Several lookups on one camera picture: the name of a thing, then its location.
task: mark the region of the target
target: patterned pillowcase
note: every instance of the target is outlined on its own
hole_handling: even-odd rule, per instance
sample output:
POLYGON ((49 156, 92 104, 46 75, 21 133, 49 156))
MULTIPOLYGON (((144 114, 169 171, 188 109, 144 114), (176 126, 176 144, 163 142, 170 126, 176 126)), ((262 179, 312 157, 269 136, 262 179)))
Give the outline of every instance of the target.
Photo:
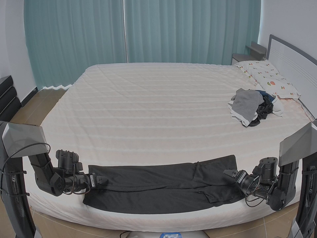
POLYGON ((282 99, 298 99, 300 97, 300 93, 295 87, 268 60, 242 61, 235 65, 249 78, 253 78, 259 83, 269 94, 276 94, 282 99))

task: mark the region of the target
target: mattress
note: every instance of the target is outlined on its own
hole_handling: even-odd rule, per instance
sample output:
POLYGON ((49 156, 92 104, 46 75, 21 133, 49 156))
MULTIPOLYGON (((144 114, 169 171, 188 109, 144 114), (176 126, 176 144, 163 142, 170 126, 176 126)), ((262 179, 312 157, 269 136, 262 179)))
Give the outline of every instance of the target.
MULTIPOLYGON (((161 165, 197 162, 234 154, 238 169, 251 172, 264 157, 278 157, 279 143, 310 120, 300 104, 281 100, 284 117, 245 128, 231 119, 228 101, 256 83, 235 66, 187 63, 94 65, 68 89, 42 123, 55 151, 79 154, 88 165, 161 165)), ((83 196, 54 197, 37 188, 28 159, 30 205, 60 219, 107 229, 176 232, 219 228, 264 217, 273 211, 244 200, 205 210, 160 215, 101 211, 83 196)), ((301 176, 296 180, 299 200, 301 176)))

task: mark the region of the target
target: teal curtain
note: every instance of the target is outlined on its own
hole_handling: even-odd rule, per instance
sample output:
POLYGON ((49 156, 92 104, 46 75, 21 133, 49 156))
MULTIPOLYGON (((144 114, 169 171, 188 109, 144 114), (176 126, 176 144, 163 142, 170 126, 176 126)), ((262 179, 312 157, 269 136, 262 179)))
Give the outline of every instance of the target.
POLYGON ((36 84, 74 83, 94 64, 127 62, 123 0, 24 0, 36 84))
POLYGON ((128 61, 231 64, 260 14, 261 0, 125 0, 128 61))

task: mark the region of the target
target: wall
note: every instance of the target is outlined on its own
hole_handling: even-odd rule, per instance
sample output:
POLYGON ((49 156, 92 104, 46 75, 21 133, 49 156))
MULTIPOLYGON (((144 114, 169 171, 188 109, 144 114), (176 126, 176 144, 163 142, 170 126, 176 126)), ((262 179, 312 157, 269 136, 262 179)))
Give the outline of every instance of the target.
POLYGON ((0 77, 11 75, 22 101, 35 87, 25 44, 24 0, 0 0, 0 77))
POLYGON ((317 58, 317 0, 262 0, 258 43, 273 34, 317 58))

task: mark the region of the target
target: white headboard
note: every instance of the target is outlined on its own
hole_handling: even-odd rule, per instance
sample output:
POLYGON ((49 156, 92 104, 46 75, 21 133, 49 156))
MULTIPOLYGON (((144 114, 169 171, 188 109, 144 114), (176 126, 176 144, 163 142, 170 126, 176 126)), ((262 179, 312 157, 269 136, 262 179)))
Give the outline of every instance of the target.
POLYGON ((299 100, 316 118, 317 60, 274 35, 270 35, 266 58, 301 93, 299 100))

